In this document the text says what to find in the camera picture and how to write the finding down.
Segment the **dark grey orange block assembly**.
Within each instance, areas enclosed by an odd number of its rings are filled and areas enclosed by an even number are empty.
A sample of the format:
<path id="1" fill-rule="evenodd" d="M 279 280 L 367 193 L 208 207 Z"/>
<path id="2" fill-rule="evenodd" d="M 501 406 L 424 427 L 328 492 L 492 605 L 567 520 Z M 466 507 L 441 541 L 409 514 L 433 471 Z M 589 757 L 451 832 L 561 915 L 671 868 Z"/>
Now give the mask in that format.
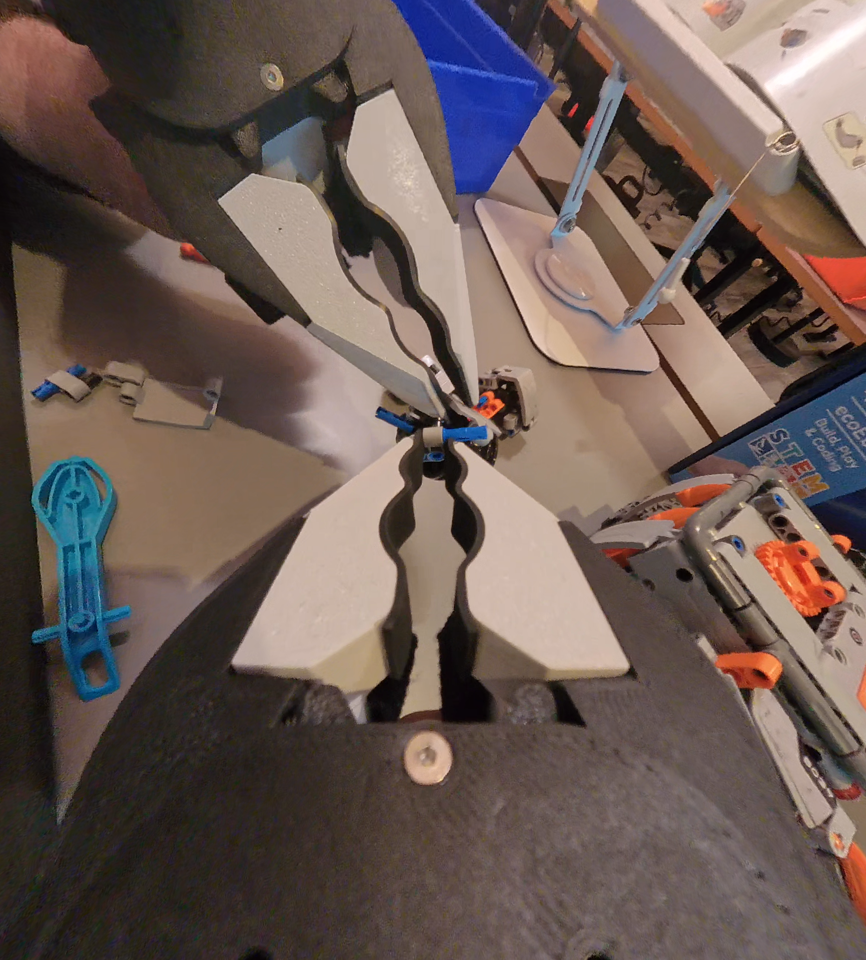
<path id="1" fill-rule="evenodd" d="M 529 432 L 538 415 L 538 388 L 529 367 L 503 365 L 478 377 L 475 409 L 492 420 L 503 438 Z"/>

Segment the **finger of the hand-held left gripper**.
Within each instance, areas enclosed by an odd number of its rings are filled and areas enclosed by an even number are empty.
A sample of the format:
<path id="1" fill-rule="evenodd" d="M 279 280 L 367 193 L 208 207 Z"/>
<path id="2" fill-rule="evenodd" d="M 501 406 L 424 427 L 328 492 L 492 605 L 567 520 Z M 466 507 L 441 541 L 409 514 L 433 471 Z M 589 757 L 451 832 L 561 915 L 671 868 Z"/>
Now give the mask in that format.
<path id="1" fill-rule="evenodd" d="M 460 226 L 395 88 L 356 107 L 344 165 L 391 253 L 408 305 L 428 326 L 441 369 L 474 404 L 478 361 Z"/>
<path id="2" fill-rule="evenodd" d="M 337 223 L 313 187 L 245 175 L 220 206 L 293 294 L 319 343 L 409 406 L 445 413 L 428 369 L 402 349 L 387 307 L 346 267 Z"/>

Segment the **orange object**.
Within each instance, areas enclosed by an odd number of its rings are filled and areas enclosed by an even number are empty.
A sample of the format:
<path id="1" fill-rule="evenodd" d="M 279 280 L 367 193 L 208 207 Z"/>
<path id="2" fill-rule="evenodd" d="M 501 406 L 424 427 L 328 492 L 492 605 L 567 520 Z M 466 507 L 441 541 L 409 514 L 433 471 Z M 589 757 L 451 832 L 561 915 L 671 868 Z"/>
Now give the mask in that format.
<path id="1" fill-rule="evenodd" d="M 833 290 L 833 294 L 866 312 L 866 257 L 804 257 L 810 270 Z"/>

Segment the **blue plastic separator tool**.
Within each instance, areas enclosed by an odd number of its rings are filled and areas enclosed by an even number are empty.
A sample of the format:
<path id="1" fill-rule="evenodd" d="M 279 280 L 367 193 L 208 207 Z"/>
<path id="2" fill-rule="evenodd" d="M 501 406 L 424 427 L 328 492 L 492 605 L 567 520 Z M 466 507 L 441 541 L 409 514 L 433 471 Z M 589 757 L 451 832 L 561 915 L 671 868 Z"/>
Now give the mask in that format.
<path id="1" fill-rule="evenodd" d="M 30 507 L 55 545 L 58 623 L 30 632 L 33 643 L 58 642 L 80 701 L 119 691 L 110 625 L 130 605 L 109 605 L 102 545 L 114 515 L 117 493 L 90 457 L 55 461 L 30 493 Z"/>

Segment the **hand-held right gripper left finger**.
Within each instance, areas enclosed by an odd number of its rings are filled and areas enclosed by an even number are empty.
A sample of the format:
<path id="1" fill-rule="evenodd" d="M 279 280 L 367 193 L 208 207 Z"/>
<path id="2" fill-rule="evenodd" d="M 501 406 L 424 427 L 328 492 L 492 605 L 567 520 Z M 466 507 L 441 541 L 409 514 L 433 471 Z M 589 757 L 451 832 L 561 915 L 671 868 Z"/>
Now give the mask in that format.
<path id="1" fill-rule="evenodd" d="M 414 631 L 401 547 L 421 482 L 421 443 L 399 443 L 305 514 L 234 652 L 237 673 L 334 687 L 408 674 Z"/>

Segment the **person's left hand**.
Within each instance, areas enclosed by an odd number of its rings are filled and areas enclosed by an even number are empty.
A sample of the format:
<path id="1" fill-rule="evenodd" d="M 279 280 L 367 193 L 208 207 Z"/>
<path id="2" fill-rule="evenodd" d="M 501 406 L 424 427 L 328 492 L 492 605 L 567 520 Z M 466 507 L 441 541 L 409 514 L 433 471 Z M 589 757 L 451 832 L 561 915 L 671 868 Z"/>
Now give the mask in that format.
<path id="1" fill-rule="evenodd" d="M 109 79 L 90 50 L 45 17 L 0 19 L 0 137 L 19 158 L 167 239 L 123 146 L 90 113 Z"/>

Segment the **blue robot kit box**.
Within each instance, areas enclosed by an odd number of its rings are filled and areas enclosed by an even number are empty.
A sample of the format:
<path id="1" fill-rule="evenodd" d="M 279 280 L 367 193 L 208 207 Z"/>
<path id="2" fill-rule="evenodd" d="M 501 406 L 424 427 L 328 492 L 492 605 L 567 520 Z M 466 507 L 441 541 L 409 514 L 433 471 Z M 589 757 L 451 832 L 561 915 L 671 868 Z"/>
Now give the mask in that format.
<path id="1" fill-rule="evenodd" d="M 808 507 L 866 509 L 866 346 L 794 380 L 774 406 L 671 465 L 667 477 L 759 465 Z"/>

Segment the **grey curved panel piece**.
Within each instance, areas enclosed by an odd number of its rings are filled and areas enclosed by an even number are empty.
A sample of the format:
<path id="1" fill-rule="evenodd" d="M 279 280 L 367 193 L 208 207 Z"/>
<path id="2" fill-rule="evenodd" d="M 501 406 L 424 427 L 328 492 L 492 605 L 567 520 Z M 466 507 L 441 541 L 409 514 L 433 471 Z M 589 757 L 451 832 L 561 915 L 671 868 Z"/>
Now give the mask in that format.
<path id="1" fill-rule="evenodd" d="M 224 379 L 183 388 L 161 383 L 144 367 L 117 361 L 102 369 L 102 379 L 119 392 L 119 400 L 133 409 L 135 420 L 189 428 L 211 428 L 224 389 Z"/>

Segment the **small grey blue pin connector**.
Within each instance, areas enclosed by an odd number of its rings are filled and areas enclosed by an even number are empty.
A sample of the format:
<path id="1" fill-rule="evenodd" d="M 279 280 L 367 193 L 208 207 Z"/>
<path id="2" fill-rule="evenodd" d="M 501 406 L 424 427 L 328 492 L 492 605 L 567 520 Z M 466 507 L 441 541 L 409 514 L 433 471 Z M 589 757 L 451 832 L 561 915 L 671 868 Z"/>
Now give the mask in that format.
<path id="1" fill-rule="evenodd" d="M 89 369 L 83 365 L 71 365 L 47 377 L 38 388 L 30 389 L 30 396 L 38 402 L 47 402 L 52 396 L 61 393 L 76 402 L 81 402 L 102 384 L 102 380 L 102 374 L 97 374 L 94 369 Z"/>

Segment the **grey orange tracked toy robot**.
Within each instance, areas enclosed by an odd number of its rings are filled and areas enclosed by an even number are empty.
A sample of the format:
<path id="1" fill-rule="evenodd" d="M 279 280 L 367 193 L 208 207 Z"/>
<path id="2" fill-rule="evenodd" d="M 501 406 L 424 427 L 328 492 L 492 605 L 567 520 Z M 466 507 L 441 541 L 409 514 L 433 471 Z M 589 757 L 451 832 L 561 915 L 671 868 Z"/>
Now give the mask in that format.
<path id="1" fill-rule="evenodd" d="M 777 471 L 682 479 L 589 536 L 662 597 L 737 687 L 812 845 L 866 923 L 866 573 Z"/>

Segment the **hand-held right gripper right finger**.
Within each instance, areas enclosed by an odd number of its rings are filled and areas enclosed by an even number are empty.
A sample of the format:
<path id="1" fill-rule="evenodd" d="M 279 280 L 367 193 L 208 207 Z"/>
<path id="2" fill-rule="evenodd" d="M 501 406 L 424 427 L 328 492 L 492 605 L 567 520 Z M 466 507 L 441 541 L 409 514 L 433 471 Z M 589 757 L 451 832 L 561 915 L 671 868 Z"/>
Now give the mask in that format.
<path id="1" fill-rule="evenodd" d="M 445 485 L 462 549 L 445 650 L 460 680 L 615 680 L 628 660 L 557 518 L 451 443 Z"/>

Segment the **blue plastic storage bin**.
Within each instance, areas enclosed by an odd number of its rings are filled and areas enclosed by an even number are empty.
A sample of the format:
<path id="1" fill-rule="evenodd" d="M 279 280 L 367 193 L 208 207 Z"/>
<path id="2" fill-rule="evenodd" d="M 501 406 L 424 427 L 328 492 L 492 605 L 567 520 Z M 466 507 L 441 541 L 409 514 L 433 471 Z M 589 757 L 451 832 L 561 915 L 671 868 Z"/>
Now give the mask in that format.
<path id="1" fill-rule="evenodd" d="M 554 82 L 469 0 L 396 0 L 430 65 L 449 146 L 482 135 L 501 150 L 521 143 Z"/>

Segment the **white desk stand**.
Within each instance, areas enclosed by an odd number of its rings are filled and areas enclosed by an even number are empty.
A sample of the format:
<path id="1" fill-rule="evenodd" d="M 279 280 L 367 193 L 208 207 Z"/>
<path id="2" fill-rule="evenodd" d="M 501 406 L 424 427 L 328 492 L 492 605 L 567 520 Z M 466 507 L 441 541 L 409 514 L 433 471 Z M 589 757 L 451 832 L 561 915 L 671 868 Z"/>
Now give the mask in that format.
<path id="1" fill-rule="evenodd" d="M 638 37 L 610 35 L 615 62 L 556 216 L 499 198 L 474 214 L 533 346 L 563 367 L 650 374 L 658 351 L 643 321 L 672 301 L 686 263 L 744 187 L 779 198 L 798 175 L 800 142 L 711 48 L 671 17 L 643 19 Z M 718 153 L 713 196 L 647 292 L 628 305 L 581 226 L 582 196 L 627 86 L 638 79 L 677 131 Z"/>

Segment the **black wheel hub assembly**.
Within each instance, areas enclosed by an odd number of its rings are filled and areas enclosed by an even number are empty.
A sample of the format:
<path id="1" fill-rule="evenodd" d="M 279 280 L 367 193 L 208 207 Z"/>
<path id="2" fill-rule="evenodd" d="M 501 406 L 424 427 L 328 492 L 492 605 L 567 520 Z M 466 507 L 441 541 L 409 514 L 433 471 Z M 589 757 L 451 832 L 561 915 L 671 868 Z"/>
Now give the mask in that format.
<path id="1" fill-rule="evenodd" d="M 474 454 L 478 454 L 486 465 L 495 465 L 499 461 L 499 423 L 495 415 L 504 412 L 504 402 L 493 392 L 482 392 L 475 406 L 474 420 L 449 427 L 441 419 L 432 419 L 421 413 L 402 402 L 396 402 L 399 409 L 377 406 L 373 415 L 391 425 L 396 428 L 396 441 L 408 436 L 421 436 L 424 454 L 422 454 L 422 474 L 430 479 L 445 477 L 445 446 L 447 443 L 465 445 Z"/>

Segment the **white instruction sheet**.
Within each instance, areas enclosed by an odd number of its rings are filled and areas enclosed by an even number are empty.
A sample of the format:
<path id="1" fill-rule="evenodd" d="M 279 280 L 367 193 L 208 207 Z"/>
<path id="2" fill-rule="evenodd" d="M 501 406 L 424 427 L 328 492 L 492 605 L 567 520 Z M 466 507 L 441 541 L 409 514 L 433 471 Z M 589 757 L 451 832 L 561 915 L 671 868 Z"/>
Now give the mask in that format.
<path id="1" fill-rule="evenodd" d="M 785 119 L 866 247 L 866 0 L 667 6 Z"/>

